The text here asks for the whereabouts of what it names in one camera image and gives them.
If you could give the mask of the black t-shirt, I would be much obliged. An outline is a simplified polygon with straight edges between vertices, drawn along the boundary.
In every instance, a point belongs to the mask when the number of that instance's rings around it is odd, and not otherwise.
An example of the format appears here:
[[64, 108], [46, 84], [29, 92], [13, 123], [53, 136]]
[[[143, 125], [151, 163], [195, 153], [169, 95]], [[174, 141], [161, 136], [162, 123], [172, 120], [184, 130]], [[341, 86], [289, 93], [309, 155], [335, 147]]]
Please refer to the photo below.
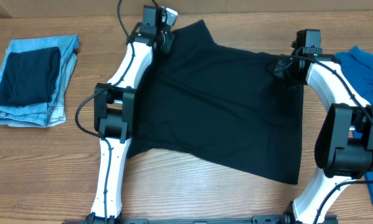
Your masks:
[[203, 21], [175, 30], [170, 53], [155, 58], [138, 90], [128, 156], [170, 149], [296, 184], [304, 88], [271, 76], [275, 60], [216, 44]]

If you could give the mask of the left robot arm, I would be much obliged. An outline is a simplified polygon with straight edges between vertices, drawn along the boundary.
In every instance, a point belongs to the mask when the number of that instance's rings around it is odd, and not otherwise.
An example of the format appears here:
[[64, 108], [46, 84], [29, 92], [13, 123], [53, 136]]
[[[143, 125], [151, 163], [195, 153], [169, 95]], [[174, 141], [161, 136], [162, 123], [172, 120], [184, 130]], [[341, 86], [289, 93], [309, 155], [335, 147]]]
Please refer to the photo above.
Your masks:
[[142, 21], [126, 33], [126, 53], [118, 70], [107, 83], [97, 83], [90, 97], [101, 156], [97, 192], [85, 223], [116, 223], [121, 217], [121, 188], [133, 138], [136, 92], [154, 52], [169, 53], [174, 41], [171, 28], [177, 17], [177, 11], [170, 7], [145, 6]]

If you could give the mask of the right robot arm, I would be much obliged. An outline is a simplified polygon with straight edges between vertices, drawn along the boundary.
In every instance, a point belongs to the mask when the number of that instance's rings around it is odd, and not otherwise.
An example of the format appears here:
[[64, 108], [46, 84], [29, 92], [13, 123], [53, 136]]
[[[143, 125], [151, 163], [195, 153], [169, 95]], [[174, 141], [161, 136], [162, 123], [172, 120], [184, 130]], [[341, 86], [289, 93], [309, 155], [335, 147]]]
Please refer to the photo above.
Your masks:
[[337, 223], [327, 212], [350, 185], [373, 171], [373, 106], [353, 89], [339, 61], [321, 48], [321, 32], [296, 33], [291, 55], [267, 70], [287, 84], [309, 85], [327, 115], [314, 147], [316, 170], [303, 193], [281, 215], [259, 215], [257, 223]]

